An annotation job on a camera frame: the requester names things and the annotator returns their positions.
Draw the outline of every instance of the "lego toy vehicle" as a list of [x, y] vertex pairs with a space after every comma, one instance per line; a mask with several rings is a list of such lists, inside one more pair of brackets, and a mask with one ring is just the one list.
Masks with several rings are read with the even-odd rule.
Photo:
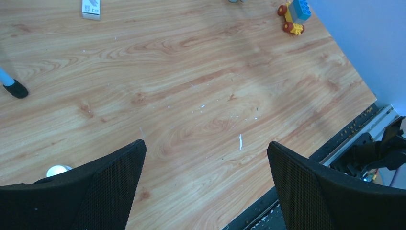
[[306, 0], [293, 0], [292, 3], [288, 2], [278, 9], [278, 15], [285, 17], [285, 24], [283, 24], [283, 31], [292, 33], [294, 35], [301, 35], [305, 31], [305, 26], [302, 25], [312, 13]]

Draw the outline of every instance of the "table top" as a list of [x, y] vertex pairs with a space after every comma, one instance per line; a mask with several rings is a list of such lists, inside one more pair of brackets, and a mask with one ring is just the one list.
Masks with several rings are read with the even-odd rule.
[[315, 14], [282, 31], [284, 3], [0, 2], [0, 66], [30, 91], [0, 90], [0, 185], [142, 138], [127, 229], [224, 227], [273, 187], [271, 141], [308, 157], [375, 101]]

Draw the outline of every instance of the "blue wall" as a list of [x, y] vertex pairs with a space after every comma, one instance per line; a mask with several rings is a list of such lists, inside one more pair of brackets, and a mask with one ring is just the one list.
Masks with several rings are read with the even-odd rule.
[[307, 1], [377, 99], [406, 115], [406, 1]]

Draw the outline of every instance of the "toy wheel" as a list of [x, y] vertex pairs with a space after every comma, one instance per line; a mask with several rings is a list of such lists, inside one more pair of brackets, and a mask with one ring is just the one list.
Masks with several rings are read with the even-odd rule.
[[282, 27], [283, 31], [290, 33], [290, 31], [293, 29], [293, 23], [290, 22], [285, 22]]
[[278, 9], [278, 15], [279, 15], [279, 16], [283, 16], [283, 15], [286, 14], [287, 11], [288, 11], [288, 7], [285, 6], [285, 5], [282, 5], [282, 6], [280, 6], [279, 9]]

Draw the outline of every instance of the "white box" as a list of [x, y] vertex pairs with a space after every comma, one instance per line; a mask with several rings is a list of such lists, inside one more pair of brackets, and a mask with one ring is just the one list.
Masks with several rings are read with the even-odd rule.
[[101, 0], [82, 0], [82, 16], [86, 19], [100, 20]]

